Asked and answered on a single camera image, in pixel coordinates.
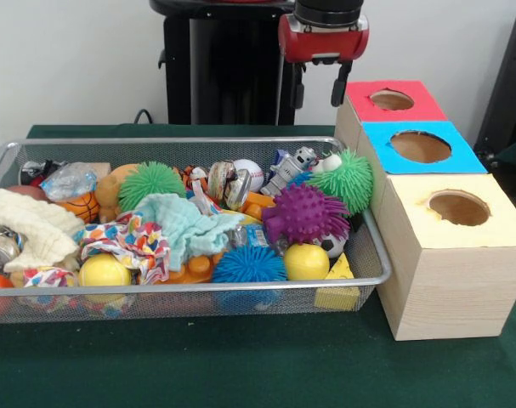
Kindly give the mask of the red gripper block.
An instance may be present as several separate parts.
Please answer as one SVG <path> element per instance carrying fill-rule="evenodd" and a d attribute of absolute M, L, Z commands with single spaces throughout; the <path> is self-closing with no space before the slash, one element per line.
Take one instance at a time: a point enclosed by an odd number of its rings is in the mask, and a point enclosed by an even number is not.
<path fill-rule="evenodd" d="M 288 23 L 279 24 L 279 43 L 285 60 L 292 65 L 292 108 L 301 109 L 304 99 L 303 74 L 306 62 L 333 58 L 342 62 L 332 87 L 331 105 L 343 103 L 353 62 L 365 51 L 369 28 L 355 31 L 297 31 Z"/>

